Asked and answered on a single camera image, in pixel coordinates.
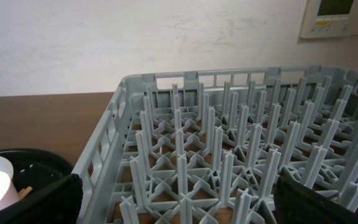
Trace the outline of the wooden chopstick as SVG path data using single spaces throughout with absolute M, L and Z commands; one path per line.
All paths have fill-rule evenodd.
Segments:
M 26 197 L 30 192 L 32 191 L 32 187 L 28 186 L 27 188 L 24 188 L 18 192 L 19 199 L 22 200 L 24 197 Z

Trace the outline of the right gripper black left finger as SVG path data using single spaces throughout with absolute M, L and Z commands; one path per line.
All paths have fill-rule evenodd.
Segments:
M 83 181 L 70 174 L 0 210 L 0 224 L 76 223 L 82 199 Z

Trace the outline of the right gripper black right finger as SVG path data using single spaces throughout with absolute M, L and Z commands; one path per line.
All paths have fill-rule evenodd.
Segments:
M 358 214 L 344 202 L 358 202 L 358 184 L 350 183 L 339 202 L 281 175 L 273 195 L 279 223 L 358 223 Z

